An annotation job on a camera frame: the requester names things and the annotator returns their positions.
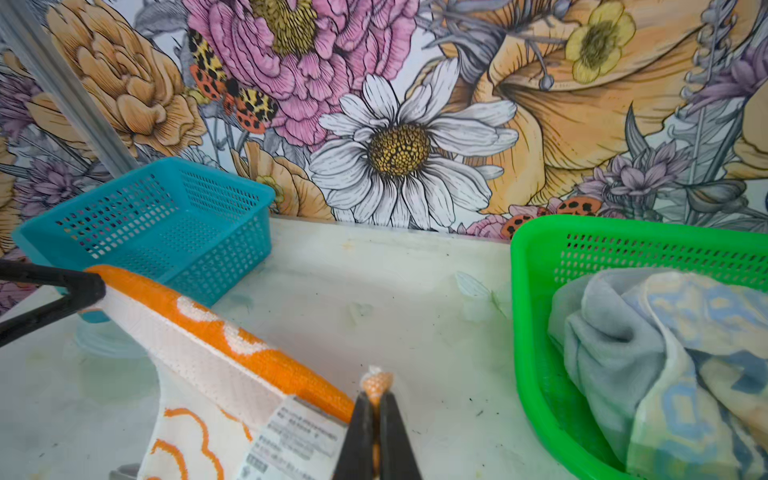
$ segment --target towel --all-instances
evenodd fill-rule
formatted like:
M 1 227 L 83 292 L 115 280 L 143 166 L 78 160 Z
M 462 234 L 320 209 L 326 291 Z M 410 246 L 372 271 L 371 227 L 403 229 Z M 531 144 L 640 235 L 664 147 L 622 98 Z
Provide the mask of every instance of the towel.
M 88 271 L 107 285 L 94 308 L 147 350 L 160 378 L 139 479 L 235 478 L 253 436 L 291 395 L 349 423 L 349 397 L 253 334 L 142 276 L 113 266 Z
M 558 291 L 549 333 L 628 473 L 768 478 L 768 295 L 605 270 Z

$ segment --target yellow flower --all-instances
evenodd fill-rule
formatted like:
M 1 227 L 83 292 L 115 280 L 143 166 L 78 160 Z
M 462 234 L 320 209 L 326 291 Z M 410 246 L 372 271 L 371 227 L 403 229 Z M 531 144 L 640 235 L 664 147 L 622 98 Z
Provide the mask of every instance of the yellow flower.
M 621 47 L 634 37 L 632 15 L 620 2 L 605 2 L 589 16 L 589 23 L 571 33 L 565 59 L 574 62 L 574 80 L 589 84 L 613 70 L 621 58 Z
M 275 190 L 273 211 L 276 214 L 333 220 L 323 192 L 301 167 L 285 157 L 273 157 L 261 150 L 257 142 L 245 144 L 247 162 L 235 150 L 231 152 L 238 175 Z

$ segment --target black clamp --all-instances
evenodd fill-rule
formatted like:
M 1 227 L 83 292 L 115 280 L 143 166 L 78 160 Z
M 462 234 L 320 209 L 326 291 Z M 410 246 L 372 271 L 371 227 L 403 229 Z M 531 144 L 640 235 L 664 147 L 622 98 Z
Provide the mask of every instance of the black clamp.
M 346 431 L 333 480 L 371 480 L 373 478 L 373 406 L 362 392 L 357 396 L 352 421 Z M 408 440 L 395 396 L 387 392 L 379 406 L 381 480 L 422 480 Z
M 0 346 L 88 308 L 104 298 L 107 292 L 104 281 L 96 273 L 10 260 L 0 260 L 0 280 L 67 289 L 66 295 L 54 302 L 0 322 Z

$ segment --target orange stripe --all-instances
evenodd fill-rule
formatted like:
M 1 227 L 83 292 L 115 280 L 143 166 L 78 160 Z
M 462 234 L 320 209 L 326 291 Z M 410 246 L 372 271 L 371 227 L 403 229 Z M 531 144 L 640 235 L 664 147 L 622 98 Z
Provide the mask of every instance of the orange stripe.
M 208 457 L 211 463 L 214 464 L 214 468 L 216 469 L 216 479 L 224 480 L 224 468 L 221 466 L 221 462 L 219 462 L 219 459 L 214 455 L 214 453 L 208 449 L 208 427 L 205 425 L 205 422 L 203 422 L 199 416 L 191 412 L 189 409 L 166 409 L 164 413 L 164 416 L 168 418 L 179 415 L 189 415 L 195 420 L 195 422 L 197 422 L 198 425 L 200 425 L 200 429 L 203 431 L 203 447 L 200 450 L 203 452 L 203 455 Z
M 225 412 L 223 409 L 219 409 L 225 417 L 227 417 L 229 420 L 232 420 L 233 422 L 240 423 L 243 426 L 243 432 L 245 433 L 245 438 L 248 439 L 248 442 L 253 441 L 253 435 L 250 434 L 250 430 L 248 429 L 248 426 L 244 423 L 242 423 L 239 419 L 234 417 L 233 415 L 230 415 L 229 413 Z
M 158 449 L 166 452 L 176 460 L 176 466 L 181 473 L 181 480 L 189 480 L 189 472 L 187 472 L 187 463 L 184 461 L 184 455 L 179 452 L 179 449 L 175 445 L 171 445 L 165 440 L 157 439 L 152 447 L 152 453 L 154 454 Z
M 243 424 L 243 432 L 245 432 L 245 438 L 248 439 L 248 442 L 253 441 L 253 435 L 250 434 L 250 430 L 246 426 L 246 424 Z
M 182 315 L 177 308 L 179 293 L 115 266 L 93 266 L 89 272 L 98 273 L 107 285 L 130 298 L 143 303 L 168 320 L 176 323 L 198 339 L 229 356 L 287 395 L 296 395 L 318 406 L 325 412 L 349 423 L 354 403 L 343 392 L 318 376 L 312 370 L 291 359 L 279 350 L 269 349 L 250 355 L 235 353 L 224 335 L 224 321 L 196 322 Z M 209 311 L 204 306 L 196 308 Z M 240 330 L 240 336 L 251 343 L 258 338 Z

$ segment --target care label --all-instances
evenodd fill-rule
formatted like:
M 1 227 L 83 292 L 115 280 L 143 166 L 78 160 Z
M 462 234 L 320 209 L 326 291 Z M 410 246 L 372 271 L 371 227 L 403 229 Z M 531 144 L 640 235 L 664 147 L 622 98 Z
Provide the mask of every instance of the care label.
M 346 426 L 295 396 L 254 439 L 237 480 L 329 480 Z

